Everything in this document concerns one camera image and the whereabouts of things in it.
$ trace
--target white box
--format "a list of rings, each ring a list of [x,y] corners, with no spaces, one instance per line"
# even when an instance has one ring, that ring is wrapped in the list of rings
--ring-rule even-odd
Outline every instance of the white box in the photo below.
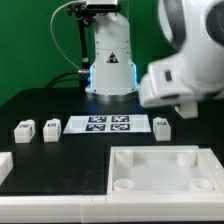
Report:
[[[33,120],[21,121],[14,130],[16,143],[30,143],[35,135],[35,122]]]
[[[157,141],[171,140],[171,127],[167,119],[155,118],[153,120],[153,132]]]
[[[61,135],[61,121],[58,119],[47,121],[43,134],[44,142],[58,142]]]

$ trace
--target black tabletop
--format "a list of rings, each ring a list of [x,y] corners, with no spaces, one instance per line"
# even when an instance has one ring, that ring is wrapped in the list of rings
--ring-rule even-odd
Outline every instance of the black tabletop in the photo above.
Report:
[[[61,135],[44,143],[43,127],[53,118],[65,128],[70,116],[147,114],[167,118],[170,142],[153,133]],[[111,146],[199,145],[224,160],[224,101],[199,105],[199,118],[183,120],[172,107],[143,109],[138,100],[103,103],[80,95],[79,89],[30,89],[0,108],[0,152],[13,152],[14,169],[0,186],[0,196],[106,195]],[[36,135],[30,144],[15,144],[13,131],[32,119]]]

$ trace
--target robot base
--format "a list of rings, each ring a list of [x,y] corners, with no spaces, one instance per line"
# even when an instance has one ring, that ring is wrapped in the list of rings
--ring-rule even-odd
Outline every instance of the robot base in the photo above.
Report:
[[[138,91],[135,90],[126,95],[101,95],[93,92],[86,92],[87,98],[102,101],[102,102],[123,102],[136,99],[138,97]]]

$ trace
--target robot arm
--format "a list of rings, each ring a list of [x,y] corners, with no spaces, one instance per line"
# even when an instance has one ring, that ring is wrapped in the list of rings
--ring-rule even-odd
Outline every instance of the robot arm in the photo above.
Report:
[[[223,95],[224,1],[159,0],[159,20],[179,52],[151,63],[140,85],[143,107]]]

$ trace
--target yellow triangle warning sign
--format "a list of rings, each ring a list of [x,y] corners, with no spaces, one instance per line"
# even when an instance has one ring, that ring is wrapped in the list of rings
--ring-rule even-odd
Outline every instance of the yellow triangle warning sign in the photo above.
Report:
[[[112,52],[111,56],[110,56],[109,59],[107,60],[107,63],[109,63],[109,64],[119,63],[119,61],[117,60],[117,57],[116,57],[116,55],[114,54],[114,52]]]

